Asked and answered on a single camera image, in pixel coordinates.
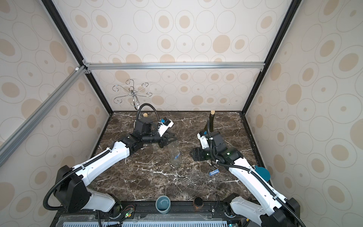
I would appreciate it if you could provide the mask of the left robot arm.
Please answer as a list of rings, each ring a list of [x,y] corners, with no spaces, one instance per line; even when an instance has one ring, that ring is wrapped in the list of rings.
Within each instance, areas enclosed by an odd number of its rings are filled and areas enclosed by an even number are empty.
[[[131,134],[122,136],[112,147],[81,164],[61,167],[54,186],[43,199],[43,207],[48,211],[66,210],[68,213],[80,210],[117,210],[117,202],[113,196],[93,191],[88,189],[88,186],[100,174],[142,149],[144,145],[158,144],[163,148],[175,142],[175,134],[169,132],[174,122],[169,118],[158,117],[157,120],[158,122],[154,123],[152,119],[141,116],[139,110]]]

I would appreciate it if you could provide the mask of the dark green wine bottle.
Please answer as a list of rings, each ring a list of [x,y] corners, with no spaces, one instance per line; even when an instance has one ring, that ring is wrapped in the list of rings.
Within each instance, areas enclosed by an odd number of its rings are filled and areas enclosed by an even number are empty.
[[[209,119],[207,122],[207,127],[206,130],[208,133],[213,132],[214,131],[214,118],[215,118],[215,110],[211,110],[210,114],[209,114]]]

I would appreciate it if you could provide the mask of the clear bottle black cap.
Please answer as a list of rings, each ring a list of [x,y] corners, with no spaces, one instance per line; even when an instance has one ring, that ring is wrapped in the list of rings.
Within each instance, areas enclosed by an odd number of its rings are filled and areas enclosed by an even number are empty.
[[[169,144],[167,148],[169,151],[170,163],[174,167],[179,167],[180,161],[181,161],[181,158],[180,158],[181,151],[179,148],[179,143],[177,141],[174,141],[171,144]]]

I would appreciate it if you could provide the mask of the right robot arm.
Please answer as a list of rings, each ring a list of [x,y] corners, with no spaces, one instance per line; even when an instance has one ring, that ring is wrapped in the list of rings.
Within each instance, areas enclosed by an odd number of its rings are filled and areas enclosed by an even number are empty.
[[[212,121],[207,120],[204,130],[197,137],[201,147],[195,152],[202,160],[211,160],[238,178],[257,199],[257,203],[231,194],[223,201],[226,216],[244,216],[261,227],[303,227],[300,204],[287,199],[275,190],[251,166],[243,154],[234,147],[228,148],[218,131],[211,131]]]

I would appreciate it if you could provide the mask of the blue peeled label strip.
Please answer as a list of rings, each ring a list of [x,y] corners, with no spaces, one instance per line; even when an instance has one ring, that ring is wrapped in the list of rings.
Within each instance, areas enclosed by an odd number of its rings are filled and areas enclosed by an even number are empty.
[[[218,174],[219,172],[220,171],[218,169],[216,169],[216,170],[213,170],[213,171],[209,172],[209,175],[214,176],[214,175]]]

